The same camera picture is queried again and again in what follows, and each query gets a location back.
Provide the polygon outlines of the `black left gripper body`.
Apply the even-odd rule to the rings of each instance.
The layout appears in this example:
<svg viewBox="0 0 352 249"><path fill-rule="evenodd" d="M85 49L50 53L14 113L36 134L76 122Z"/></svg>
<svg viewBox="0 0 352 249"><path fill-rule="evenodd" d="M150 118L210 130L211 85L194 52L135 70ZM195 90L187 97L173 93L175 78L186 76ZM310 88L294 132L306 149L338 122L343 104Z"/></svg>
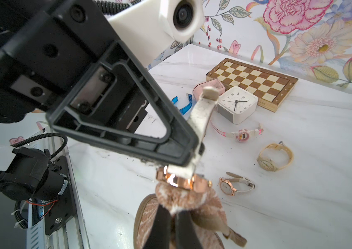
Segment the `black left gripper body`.
<svg viewBox="0 0 352 249"><path fill-rule="evenodd" d="M0 34L0 123L56 110L117 41L94 1L52 1L18 32Z"/></svg>

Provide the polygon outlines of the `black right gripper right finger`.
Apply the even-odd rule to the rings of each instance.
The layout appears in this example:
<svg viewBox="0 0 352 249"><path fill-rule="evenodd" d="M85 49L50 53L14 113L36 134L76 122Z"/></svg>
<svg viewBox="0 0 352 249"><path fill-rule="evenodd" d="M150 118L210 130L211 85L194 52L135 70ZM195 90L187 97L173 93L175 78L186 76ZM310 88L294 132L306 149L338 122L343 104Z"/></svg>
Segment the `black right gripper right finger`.
<svg viewBox="0 0 352 249"><path fill-rule="evenodd" d="M175 216L175 243L177 249L202 249L195 232L189 211L182 211Z"/></svg>

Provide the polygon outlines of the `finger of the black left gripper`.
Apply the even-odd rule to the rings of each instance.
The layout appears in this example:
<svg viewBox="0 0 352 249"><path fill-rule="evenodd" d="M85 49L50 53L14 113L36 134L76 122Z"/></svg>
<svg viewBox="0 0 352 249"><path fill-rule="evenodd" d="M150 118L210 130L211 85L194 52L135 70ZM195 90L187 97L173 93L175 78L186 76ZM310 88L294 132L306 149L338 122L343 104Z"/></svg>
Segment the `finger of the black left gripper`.
<svg viewBox="0 0 352 249"><path fill-rule="evenodd" d="M54 130L89 145L140 159L185 167L199 148L198 137L179 112L158 113L167 131L163 138L109 128L77 112L48 112Z"/></svg>
<svg viewBox="0 0 352 249"><path fill-rule="evenodd" d="M179 112L121 41L114 42L98 62L90 64L67 94L67 112L77 112L101 125L126 132L130 132L127 126L147 105L157 115ZM163 138L167 131L163 126L163 135L142 135Z"/></svg>

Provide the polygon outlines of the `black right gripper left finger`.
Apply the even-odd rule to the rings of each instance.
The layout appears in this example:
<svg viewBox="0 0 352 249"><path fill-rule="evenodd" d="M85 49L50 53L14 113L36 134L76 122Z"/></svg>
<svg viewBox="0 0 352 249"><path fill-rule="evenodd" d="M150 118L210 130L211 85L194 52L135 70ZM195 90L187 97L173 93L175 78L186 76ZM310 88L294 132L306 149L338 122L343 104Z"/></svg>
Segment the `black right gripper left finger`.
<svg viewBox="0 0 352 249"><path fill-rule="evenodd" d="M169 249L172 217L169 211L159 205L150 235L144 249Z"/></svg>

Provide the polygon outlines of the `brown striped cloth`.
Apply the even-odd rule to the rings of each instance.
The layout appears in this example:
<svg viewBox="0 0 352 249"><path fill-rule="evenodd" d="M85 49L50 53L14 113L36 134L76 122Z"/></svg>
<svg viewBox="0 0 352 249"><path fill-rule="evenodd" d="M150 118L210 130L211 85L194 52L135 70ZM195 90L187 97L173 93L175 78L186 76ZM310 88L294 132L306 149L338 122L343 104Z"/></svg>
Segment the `brown striped cloth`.
<svg viewBox="0 0 352 249"><path fill-rule="evenodd" d="M159 183L140 203L133 244L136 249L222 249L220 234L241 248L247 243L228 226L215 190L196 193Z"/></svg>

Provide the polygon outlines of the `pink white wristwatch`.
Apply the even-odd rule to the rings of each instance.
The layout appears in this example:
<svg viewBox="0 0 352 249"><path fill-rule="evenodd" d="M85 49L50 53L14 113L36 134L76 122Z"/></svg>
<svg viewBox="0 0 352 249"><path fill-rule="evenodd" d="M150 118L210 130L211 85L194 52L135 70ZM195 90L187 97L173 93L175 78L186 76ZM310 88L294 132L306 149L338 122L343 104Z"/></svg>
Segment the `pink white wristwatch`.
<svg viewBox="0 0 352 249"><path fill-rule="evenodd" d="M259 128L254 130L241 129L237 132L223 132L218 129L213 122L210 121L213 129L221 136L229 139L234 139L239 143L244 143L248 141L250 138L257 137L264 132L264 128L261 123L259 123Z"/></svg>

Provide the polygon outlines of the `white square alarm clock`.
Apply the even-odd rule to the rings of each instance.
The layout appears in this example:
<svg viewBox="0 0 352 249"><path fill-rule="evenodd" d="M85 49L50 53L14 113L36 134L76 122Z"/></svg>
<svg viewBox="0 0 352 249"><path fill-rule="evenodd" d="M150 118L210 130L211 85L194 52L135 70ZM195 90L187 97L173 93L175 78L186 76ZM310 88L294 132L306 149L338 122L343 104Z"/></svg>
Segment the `white square alarm clock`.
<svg viewBox="0 0 352 249"><path fill-rule="evenodd" d="M228 121L238 125L256 111L257 104L257 96L234 86L219 97L217 112Z"/></svg>

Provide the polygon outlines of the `wooden chessboard box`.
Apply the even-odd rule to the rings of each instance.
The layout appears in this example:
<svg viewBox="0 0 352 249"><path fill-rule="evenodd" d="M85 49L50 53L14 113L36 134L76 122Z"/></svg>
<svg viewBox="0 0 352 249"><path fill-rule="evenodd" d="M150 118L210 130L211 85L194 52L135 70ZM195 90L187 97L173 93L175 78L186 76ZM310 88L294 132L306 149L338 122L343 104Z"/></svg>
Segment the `wooden chessboard box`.
<svg viewBox="0 0 352 249"><path fill-rule="evenodd" d="M206 80L217 78L229 90L238 86L258 97L258 105L276 112L291 93L298 78L232 59L224 59L206 74Z"/></svg>

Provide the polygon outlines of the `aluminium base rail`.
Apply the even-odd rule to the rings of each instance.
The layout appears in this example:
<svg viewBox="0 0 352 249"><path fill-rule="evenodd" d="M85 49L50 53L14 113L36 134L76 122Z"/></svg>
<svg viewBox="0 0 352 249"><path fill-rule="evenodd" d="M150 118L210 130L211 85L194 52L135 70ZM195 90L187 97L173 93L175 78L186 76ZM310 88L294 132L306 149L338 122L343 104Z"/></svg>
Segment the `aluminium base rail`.
<svg viewBox="0 0 352 249"><path fill-rule="evenodd" d="M29 249L87 249L68 139L47 123L24 139L0 145L0 193L14 201L15 228Z"/></svg>

